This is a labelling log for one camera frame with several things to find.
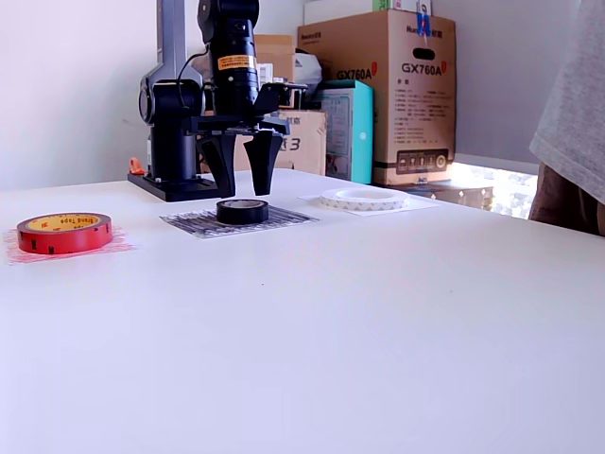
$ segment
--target gray shirt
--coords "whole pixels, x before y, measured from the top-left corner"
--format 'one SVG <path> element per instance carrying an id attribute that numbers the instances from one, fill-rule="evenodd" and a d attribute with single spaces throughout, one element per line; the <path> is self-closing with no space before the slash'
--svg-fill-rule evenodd
<path id="1" fill-rule="evenodd" d="M 605 0 L 583 0 L 572 43 L 531 144 L 565 179 L 605 203 Z"/>

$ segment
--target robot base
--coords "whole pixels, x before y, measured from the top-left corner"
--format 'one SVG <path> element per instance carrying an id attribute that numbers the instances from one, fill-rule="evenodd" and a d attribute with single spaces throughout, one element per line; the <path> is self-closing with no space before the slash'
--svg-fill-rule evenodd
<path id="1" fill-rule="evenodd" d="M 167 202 L 220 198 L 218 187 L 215 182 L 210 180 L 195 180 L 186 183 L 155 183 L 147 177 L 130 174 L 129 182 Z"/>

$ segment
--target black electrical tape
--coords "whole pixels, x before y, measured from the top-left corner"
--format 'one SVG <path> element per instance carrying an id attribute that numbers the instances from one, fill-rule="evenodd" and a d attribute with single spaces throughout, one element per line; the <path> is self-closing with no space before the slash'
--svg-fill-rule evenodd
<path id="1" fill-rule="evenodd" d="M 268 220 L 265 201 L 220 201 L 216 204 L 216 220 L 229 225 L 260 224 Z"/>

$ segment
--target tape roll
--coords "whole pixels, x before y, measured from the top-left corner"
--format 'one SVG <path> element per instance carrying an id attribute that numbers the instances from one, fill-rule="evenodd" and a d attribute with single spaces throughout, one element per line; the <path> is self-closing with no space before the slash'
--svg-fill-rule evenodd
<path id="1" fill-rule="evenodd" d="M 265 201 L 220 201 L 216 204 L 216 220 L 229 225 L 260 224 L 268 220 Z"/>
<path id="2" fill-rule="evenodd" d="M 56 255 L 85 253 L 113 240 L 112 220 L 95 213 L 66 213 L 33 218 L 17 226 L 19 249 Z"/>
<path id="3" fill-rule="evenodd" d="M 324 192 L 321 203 L 347 211 L 392 211 L 406 208 L 409 195 L 384 189 L 337 189 Z"/>

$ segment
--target red tape roll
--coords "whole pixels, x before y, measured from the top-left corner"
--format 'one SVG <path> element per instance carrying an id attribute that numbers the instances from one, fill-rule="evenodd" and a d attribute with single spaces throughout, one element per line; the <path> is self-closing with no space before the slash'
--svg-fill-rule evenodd
<path id="1" fill-rule="evenodd" d="M 94 213 L 42 216 L 17 226 L 19 248 L 26 253 L 57 255 L 100 249 L 113 240 L 112 220 Z"/>

